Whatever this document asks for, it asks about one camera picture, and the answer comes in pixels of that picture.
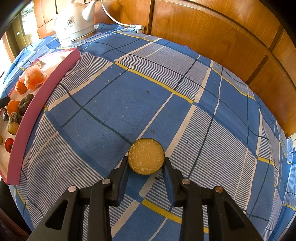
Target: kettle spout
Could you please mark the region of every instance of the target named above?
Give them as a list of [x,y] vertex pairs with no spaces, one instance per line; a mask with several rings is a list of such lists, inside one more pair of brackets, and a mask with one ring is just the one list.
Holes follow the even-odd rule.
[[94,18],[94,6],[96,1],[91,1],[85,9],[82,10],[82,17],[85,21],[90,22]]

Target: kettle handle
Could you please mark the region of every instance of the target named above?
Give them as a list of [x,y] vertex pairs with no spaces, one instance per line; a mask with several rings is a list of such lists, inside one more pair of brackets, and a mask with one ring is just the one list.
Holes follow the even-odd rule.
[[52,29],[53,29],[53,31],[55,31],[55,32],[56,32],[55,23],[56,23],[56,20],[57,20],[57,17],[58,17],[58,16],[59,16],[59,15],[56,14],[56,15],[54,16],[53,20],[52,20]]

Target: white cable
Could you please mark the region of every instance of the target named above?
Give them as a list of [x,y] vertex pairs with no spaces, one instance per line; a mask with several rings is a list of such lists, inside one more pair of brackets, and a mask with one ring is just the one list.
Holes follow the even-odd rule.
[[107,12],[107,10],[105,9],[102,0],[101,0],[101,3],[102,3],[102,8],[103,8],[104,12],[105,12],[105,13],[107,14],[107,16],[108,16],[109,18],[111,18],[114,22],[116,22],[117,24],[122,25],[122,26],[128,26],[128,27],[130,27],[130,28],[135,28],[135,25],[132,25],[132,24],[124,24],[124,23],[121,23],[121,22],[118,22],[117,20],[115,20],[115,19],[114,19],[114,18],[113,18],[108,12]]

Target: kettle base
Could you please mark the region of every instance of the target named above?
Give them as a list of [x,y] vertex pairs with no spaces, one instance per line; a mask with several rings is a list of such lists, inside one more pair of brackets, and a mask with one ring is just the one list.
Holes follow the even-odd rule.
[[80,41],[82,41],[84,39],[87,39],[87,38],[93,36],[94,34],[95,34],[95,32],[93,30],[92,32],[90,32],[90,33],[88,33],[88,34],[86,34],[84,36],[81,36],[78,39],[74,39],[74,40],[71,40],[71,41],[68,41],[68,42],[63,42],[62,44],[60,44],[60,47],[68,47],[68,46],[70,46],[72,44],[75,44],[75,43],[80,42]]

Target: tablecloth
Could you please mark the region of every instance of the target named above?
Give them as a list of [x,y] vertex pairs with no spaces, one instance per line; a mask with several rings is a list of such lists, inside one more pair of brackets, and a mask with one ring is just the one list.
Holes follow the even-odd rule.
[[[70,47],[81,58],[57,85],[31,133],[13,198],[34,229],[71,185],[87,187],[118,166],[130,145],[153,138],[197,184],[224,187],[264,240],[276,240],[296,210],[295,150],[262,100],[218,63],[119,25]],[[36,58],[59,51],[55,35],[18,55],[6,96]],[[114,241],[178,240],[161,171],[131,173],[124,201],[110,207]],[[208,240],[206,208],[205,240]],[[86,240],[88,209],[84,217]]]

